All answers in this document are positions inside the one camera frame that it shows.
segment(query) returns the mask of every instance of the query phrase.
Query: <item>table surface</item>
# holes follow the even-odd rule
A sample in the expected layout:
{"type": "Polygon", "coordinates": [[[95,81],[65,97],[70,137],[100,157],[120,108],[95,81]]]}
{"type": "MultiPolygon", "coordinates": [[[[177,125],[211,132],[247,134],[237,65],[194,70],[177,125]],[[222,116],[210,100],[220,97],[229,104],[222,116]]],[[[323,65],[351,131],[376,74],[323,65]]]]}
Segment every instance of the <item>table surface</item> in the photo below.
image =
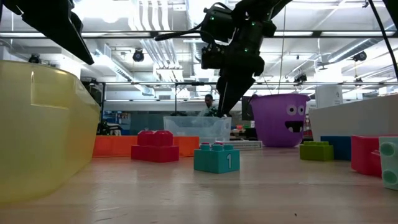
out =
{"type": "Polygon", "coordinates": [[[266,149],[242,151],[239,172],[192,163],[93,159],[53,194],[0,208],[0,223],[398,223],[398,192],[349,162],[266,149]]]}

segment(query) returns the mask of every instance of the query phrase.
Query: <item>pink toy block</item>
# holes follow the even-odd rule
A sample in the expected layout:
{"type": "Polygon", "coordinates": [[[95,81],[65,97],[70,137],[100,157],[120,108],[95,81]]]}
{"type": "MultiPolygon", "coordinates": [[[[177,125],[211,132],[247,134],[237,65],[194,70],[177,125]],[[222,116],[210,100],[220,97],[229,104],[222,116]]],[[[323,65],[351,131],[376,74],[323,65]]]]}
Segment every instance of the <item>pink toy block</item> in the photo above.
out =
{"type": "Polygon", "coordinates": [[[381,177],[379,137],[351,137],[351,168],[360,174],[381,177]]]}
{"type": "Polygon", "coordinates": [[[173,134],[170,131],[141,131],[137,142],[137,146],[131,146],[131,159],[151,162],[180,159],[180,149],[173,146],[173,134]]]}

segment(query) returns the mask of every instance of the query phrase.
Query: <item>orange toy block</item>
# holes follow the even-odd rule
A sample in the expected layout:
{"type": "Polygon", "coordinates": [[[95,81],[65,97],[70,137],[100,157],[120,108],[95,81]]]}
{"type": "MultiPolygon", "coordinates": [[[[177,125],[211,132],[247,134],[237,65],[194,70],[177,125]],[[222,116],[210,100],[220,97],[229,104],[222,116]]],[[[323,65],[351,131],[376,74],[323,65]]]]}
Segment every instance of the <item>orange toy block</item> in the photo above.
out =
{"type": "Polygon", "coordinates": [[[97,136],[93,157],[130,157],[137,136],[97,136]]]}
{"type": "Polygon", "coordinates": [[[193,156],[193,152],[200,147],[198,136],[174,136],[174,145],[180,146],[180,157],[193,156]]]}

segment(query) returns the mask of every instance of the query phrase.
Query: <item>person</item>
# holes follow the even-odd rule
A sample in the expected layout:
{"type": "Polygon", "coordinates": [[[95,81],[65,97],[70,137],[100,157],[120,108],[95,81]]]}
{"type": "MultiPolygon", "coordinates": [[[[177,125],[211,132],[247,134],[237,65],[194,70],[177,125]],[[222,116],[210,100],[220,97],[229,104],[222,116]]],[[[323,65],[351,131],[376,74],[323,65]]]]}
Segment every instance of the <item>person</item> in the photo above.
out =
{"type": "Polygon", "coordinates": [[[216,116],[218,105],[214,104],[213,96],[207,94],[205,96],[206,108],[203,109],[198,116],[216,116]]]}

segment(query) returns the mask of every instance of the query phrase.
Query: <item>green toy block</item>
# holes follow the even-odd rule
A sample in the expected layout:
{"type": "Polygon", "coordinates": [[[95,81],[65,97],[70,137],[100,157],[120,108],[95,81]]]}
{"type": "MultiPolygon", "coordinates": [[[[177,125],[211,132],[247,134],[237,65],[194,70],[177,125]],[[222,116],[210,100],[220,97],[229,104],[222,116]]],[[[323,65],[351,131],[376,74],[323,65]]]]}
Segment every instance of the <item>green toy block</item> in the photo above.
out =
{"type": "Polygon", "coordinates": [[[398,138],[380,137],[379,144],[384,187],[398,190],[398,138]]]}
{"type": "Polygon", "coordinates": [[[300,145],[300,159],[310,161],[332,161],[333,146],[328,142],[304,142],[300,145]]]}
{"type": "Polygon", "coordinates": [[[193,153],[193,168],[195,170],[223,174],[240,169],[240,151],[231,145],[201,145],[193,153]]]}

